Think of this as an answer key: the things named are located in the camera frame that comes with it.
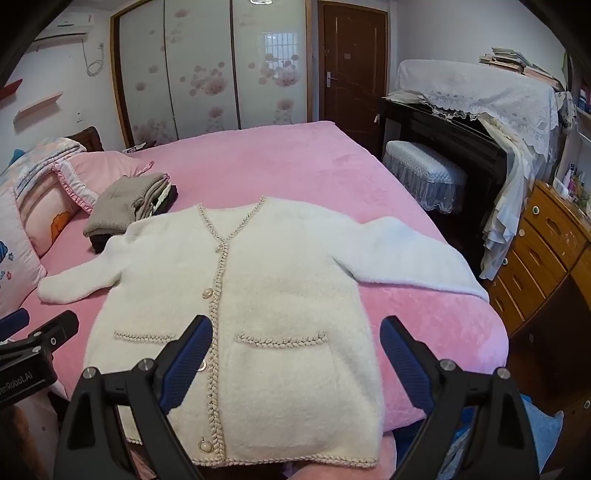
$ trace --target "braided trim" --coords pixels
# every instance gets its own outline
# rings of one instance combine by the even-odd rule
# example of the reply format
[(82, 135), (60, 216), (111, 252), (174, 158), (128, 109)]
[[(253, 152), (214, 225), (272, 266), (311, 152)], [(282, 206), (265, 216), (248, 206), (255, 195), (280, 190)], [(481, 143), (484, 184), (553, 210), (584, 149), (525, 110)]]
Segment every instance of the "braided trim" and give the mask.
[(222, 432), (222, 421), (220, 420), (219, 408), (217, 405), (217, 376), (219, 366), (217, 343), (219, 330), (218, 311), (220, 300), (222, 298), (222, 280), (224, 272), (226, 271), (226, 260), (228, 258), (228, 252), (230, 249), (228, 242), (246, 226), (251, 217), (260, 210), (264, 201), (265, 196), (262, 196), (259, 202), (256, 204), (256, 206), (247, 214), (246, 218), (240, 223), (240, 225), (238, 225), (238, 227), (236, 227), (236, 229), (230, 235), (228, 235), (227, 238), (222, 238), (220, 234), (217, 232), (216, 228), (213, 226), (213, 222), (205, 214), (203, 204), (200, 203), (197, 206), (199, 208), (199, 215), (203, 219), (203, 222), (207, 226), (209, 232), (214, 236), (214, 238), (216, 238), (220, 242), (220, 246), (222, 247), (221, 250), (218, 251), (220, 257), (217, 262), (217, 271), (215, 278), (213, 280), (213, 295), (212, 299), (209, 301), (209, 319), (212, 322), (213, 336), (212, 345), (209, 350), (209, 361), (207, 362), (207, 366), (209, 368), (209, 376), (207, 378), (207, 396), (209, 398), (209, 425), (212, 431), (213, 453), (215, 453), (215, 457), (213, 459), (207, 460), (208, 462), (211, 462), (211, 465), (221, 465), (224, 462), (224, 458), (226, 456), (226, 447), (224, 444)]
[(259, 348), (298, 348), (301, 346), (314, 346), (328, 343), (329, 338), (326, 332), (320, 332), (313, 337), (302, 338), (285, 338), (283, 340), (272, 340), (270, 338), (260, 339), (246, 336), (243, 333), (236, 335), (236, 341), (242, 343), (249, 343)]
[[(142, 445), (142, 441), (127, 437), (127, 441)], [(195, 459), (191, 458), (191, 461), (195, 465), (200, 466), (233, 466), (233, 465), (260, 465), (262, 463), (284, 463), (284, 462), (299, 462), (307, 460), (315, 463), (325, 463), (327, 465), (345, 466), (353, 468), (371, 468), (378, 464), (378, 458), (353, 458), (353, 457), (341, 457), (336, 455), (322, 455), (318, 453), (316, 455), (306, 455), (301, 457), (283, 457), (283, 458), (267, 458), (264, 460), (257, 460), (255, 462), (238, 460), (229, 458), (227, 460), (212, 460), (209, 458)]]
[(125, 340), (127, 342), (138, 342), (138, 343), (169, 343), (176, 339), (176, 335), (173, 333), (164, 333), (161, 335), (150, 335), (140, 334), (136, 335), (133, 333), (120, 332), (118, 330), (113, 332), (113, 338), (116, 340)]

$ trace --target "screw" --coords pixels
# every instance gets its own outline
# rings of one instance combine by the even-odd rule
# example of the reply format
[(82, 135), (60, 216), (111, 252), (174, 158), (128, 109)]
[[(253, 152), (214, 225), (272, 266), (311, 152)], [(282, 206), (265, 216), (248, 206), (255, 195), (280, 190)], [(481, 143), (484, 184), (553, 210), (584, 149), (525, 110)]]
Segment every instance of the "screw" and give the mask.
[(452, 372), (456, 369), (456, 363), (453, 360), (445, 358), (439, 362), (441, 368), (443, 368), (446, 372)]
[(154, 366), (154, 360), (152, 360), (151, 358), (144, 358), (143, 360), (140, 360), (138, 363), (138, 368), (140, 370), (143, 370), (144, 372), (147, 372), (153, 366)]
[(82, 376), (85, 379), (90, 379), (96, 375), (96, 368), (95, 367), (88, 367), (86, 370), (82, 372)]
[(500, 368), (496, 371), (496, 374), (499, 375), (503, 380), (507, 380), (511, 378), (511, 372), (509, 372), (506, 368)]

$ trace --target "black folded clothing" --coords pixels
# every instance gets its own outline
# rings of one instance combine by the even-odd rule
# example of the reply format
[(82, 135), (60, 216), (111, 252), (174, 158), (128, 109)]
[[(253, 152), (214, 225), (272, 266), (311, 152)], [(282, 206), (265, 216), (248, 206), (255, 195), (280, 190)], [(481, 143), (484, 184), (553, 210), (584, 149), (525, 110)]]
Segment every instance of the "black folded clothing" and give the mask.
[[(160, 206), (154, 211), (152, 216), (161, 215), (162, 213), (168, 212), (172, 208), (174, 202), (176, 202), (177, 198), (177, 186), (171, 185), (168, 195), (166, 195), (166, 198), (160, 204)], [(94, 249), (96, 254), (100, 254), (105, 249), (105, 245), (109, 241), (109, 238), (111, 238), (112, 236), (113, 235), (111, 235), (110, 233), (104, 233), (101, 235), (92, 235), (90, 237), (90, 243), (92, 244), (92, 248)]]

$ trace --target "door handle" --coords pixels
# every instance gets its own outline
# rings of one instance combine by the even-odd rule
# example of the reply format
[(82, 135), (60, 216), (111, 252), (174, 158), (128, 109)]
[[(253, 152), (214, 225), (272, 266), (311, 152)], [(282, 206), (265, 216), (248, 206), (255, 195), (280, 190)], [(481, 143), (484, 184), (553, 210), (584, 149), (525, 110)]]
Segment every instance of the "door handle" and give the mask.
[(326, 88), (330, 88), (330, 81), (331, 80), (339, 80), (339, 79), (331, 77), (330, 72), (326, 72)]

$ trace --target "pink blanket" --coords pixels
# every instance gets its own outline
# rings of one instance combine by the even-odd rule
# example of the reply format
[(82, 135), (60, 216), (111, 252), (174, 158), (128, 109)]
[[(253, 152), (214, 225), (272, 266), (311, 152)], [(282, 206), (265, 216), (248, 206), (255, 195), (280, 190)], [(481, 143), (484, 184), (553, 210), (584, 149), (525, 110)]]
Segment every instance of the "pink blanket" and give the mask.
[[(154, 160), (152, 171), (168, 173), (178, 186), (179, 197), (173, 210), (199, 202), (214, 209), (247, 205), (265, 194), (315, 203), (358, 222), (394, 216), (416, 231), (444, 241), (398, 180), (330, 122), (219, 132), (134, 156)], [(43, 257), (49, 275), (94, 257), (90, 242), (82, 236), (86, 219), (87, 214), (79, 213)], [(412, 407), (379, 345), (378, 330), (384, 317), (397, 315), (438, 358), (454, 359), (465, 370), (492, 373), (505, 364), (505, 328), (485, 301), (468, 295), (385, 285), (361, 285), (359, 291), (379, 355), (385, 431), (409, 425), (424, 414)], [(106, 294), (100, 291), (68, 306), (80, 319), (80, 331), (56, 352), (54, 366), (69, 394), (82, 371), (90, 328)], [(31, 324), (20, 337), (64, 310), (64, 306), (42, 304), (35, 292), (22, 306), (29, 311)]]

